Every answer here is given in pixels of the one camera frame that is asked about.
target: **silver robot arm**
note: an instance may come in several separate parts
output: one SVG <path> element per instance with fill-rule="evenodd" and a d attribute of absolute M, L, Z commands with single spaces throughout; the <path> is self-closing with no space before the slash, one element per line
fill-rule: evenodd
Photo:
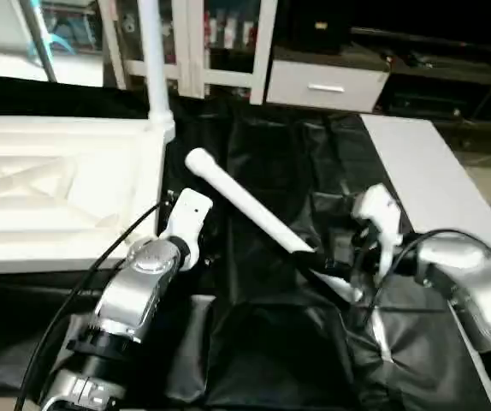
<path fill-rule="evenodd" d="M 198 261 L 198 235 L 211 207 L 209 198 L 186 188 L 160 237 L 132 246 L 89 324 L 67 346 L 73 355 L 46 391 L 43 411 L 118 409 L 159 301 L 177 272 Z"/>
<path fill-rule="evenodd" d="M 381 246 L 372 255 L 379 267 L 376 283 L 387 274 L 381 270 L 382 261 L 386 262 L 384 267 L 389 267 L 386 259 L 392 261 L 415 238 L 396 235 L 395 208 L 389 192 L 378 185 L 358 198 L 352 213 L 370 220 L 378 229 Z M 460 234 L 435 235 L 411 250 L 396 272 L 414 276 L 417 283 L 438 291 L 451 303 L 491 379 L 491 252 L 487 247 Z"/>

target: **drawer handle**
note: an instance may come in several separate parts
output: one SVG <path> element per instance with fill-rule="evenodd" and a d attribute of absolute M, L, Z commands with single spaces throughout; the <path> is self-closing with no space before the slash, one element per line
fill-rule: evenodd
<path fill-rule="evenodd" d="M 341 86 L 324 86 L 323 84 L 309 84 L 308 88 L 310 90 L 317 90 L 319 92 L 345 92 L 345 88 Z"/>

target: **white foam tray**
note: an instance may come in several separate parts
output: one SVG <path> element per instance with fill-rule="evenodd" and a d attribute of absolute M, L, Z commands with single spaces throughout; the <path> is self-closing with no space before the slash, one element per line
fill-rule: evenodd
<path fill-rule="evenodd" d="M 158 202 L 163 136 L 146 120 L 0 116 L 0 272 L 82 270 Z M 129 244 L 152 235 L 157 214 Z"/>

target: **white pipe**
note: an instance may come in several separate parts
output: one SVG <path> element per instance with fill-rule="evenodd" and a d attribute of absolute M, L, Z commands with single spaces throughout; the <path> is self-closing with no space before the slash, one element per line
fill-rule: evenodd
<path fill-rule="evenodd" d="M 284 247 L 288 253 L 295 251 L 314 252 L 312 247 L 219 167 L 215 159 L 206 150 L 195 148 L 186 156 L 185 164 L 192 173 L 206 180 L 249 217 L 253 223 Z M 361 298 L 361 291 L 354 289 L 345 280 L 320 273 L 316 274 L 346 301 L 355 302 Z"/>
<path fill-rule="evenodd" d="M 166 127 L 172 126 L 174 120 L 168 104 L 158 0 L 139 0 L 138 6 L 147 92 L 151 107 L 149 118 L 155 124 L 162 124 Z"/>

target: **black cable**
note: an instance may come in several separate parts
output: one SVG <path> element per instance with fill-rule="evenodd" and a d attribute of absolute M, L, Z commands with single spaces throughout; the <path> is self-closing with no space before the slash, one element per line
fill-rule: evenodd
<path fill-rule="evenodd" d="M 352 272 L 350 274 L 350 278 L 354 277 L 359 271 L 362 269 L 364 265 L 364 260 L 369 250 L 376 244 L 376 237 L 378 232 L 374 229 L 373 224 L 369 224 L 367 226 L 367 234 L 365 236 L 364 244 L 359 249 L 358 255 L 354 259 L 354 264 L 352 265 Z"/>
<path fill-rule="evenodd" d="M 364 321 L 361 326 L 361 330 L 365 330 L 365 327 L 367 327 L 367 324 L 369 323 L 369 318 L 375 311 L 376 304 L 378 300 L 380 299 L 381 293 L 386 286 L 388 279 L 390 276 L 392 276 L 396 269 L 398 268 L 399 263 L 401 260 L 415 247 L 418 247 L 423 241 L 428 240 L 429 238 L 439 235 L 439 234 L 459 234 L 464 237 L 470 238 L 471 240 L 477 242 L 481 246 L 485 247 L 490 253 L 491 253 L 491 246 L 489 246 L 485 241 L 483 241 L 481 238 L 470 234 L 466 233 L 460 229 L 432 229 L 430 231 L 427 231 L 424 234 L 421 234 L 419 237 L 417 237 L 415 240 L 411 241 L 409 244 L 407 244 L 402 250 L 401 253 L 398 254 L 398 257 L 393 261 L 392 265 L 388 269 L 386 275 L 382 278 L 381 283 L 379 284 L 378 288 L 375 291 L 375 295 L 373 295 L 373 298 L 371 299 L 371 303 L 369 304 L 369 307 L 367 309 L 367 313 L 364 316 Z"/>
<path fill-rule="evenodd" d="M 149 217 L 158 207 L 160 207 L 161 204 L 162 201 L 152 206 L 141 217 L 135 220 L 135 222 L 132 225 L 130 225 L 126 229 L 126 231 L 124 231 L 116 239 L 116 241 L 113 242 L 112 245 L 109 248 L 107 248 L 107 250 L 90 266 L 86 274 L 84 274 L 84 276 L 76 283 L 74 288 L 71 290 L 70 294 L 67 296 L 65 301 L 57 310 L 56 314 L 51 319 L 50 323 L 48 324 L 48 327 L 44 331 L 43 336 L 40 338 L 40 341 L 38 341 L 38 344 L 33 351 L 33 355 L 31 355 L 31 359 L 29 360 L 27 369 L 25 371 L 25 376 L 23 377 L 23 381 L 21 382 L 19 395 L 17 396 L 17 400 L 15 401 L 14 411 L 21 411 L 23 409 L 23 404 L 25 404 L 25 400 L 27 398 L 27 391 L 29 388 L 29 384 L 31 383 L 31 380 L 33 378 L 33 369 L 37 362 L 37 358 L 42 354 L 42 351 L 44 350 L 44 346 L 48 341 L 48 337 L 50 336 L 56 324 L 59 322 L 59 320 L 63 317 L 63 315 L 67 311 L 67 308 L 73 302 L 76 295 L 78 295 L 78 293 L 84 288 L 84 286 L 88 284 L 90 280 L 92 280 L 93 276 L 98 271 L 99 266 L 110 256 L 110 254 L 113 251 L 115 251 L 115 249 L 124 240 L 126 240 L 126 238 L 132 233 L 132 231 L 134 231 L 137 228 L 138 225 L 143 223 L 143 221 L 147 217 Z M 123 261 L 119 261 L 118 263 L 116 263 L 116 265 L 120 265 L 121 263 L 123 263 Z"/>

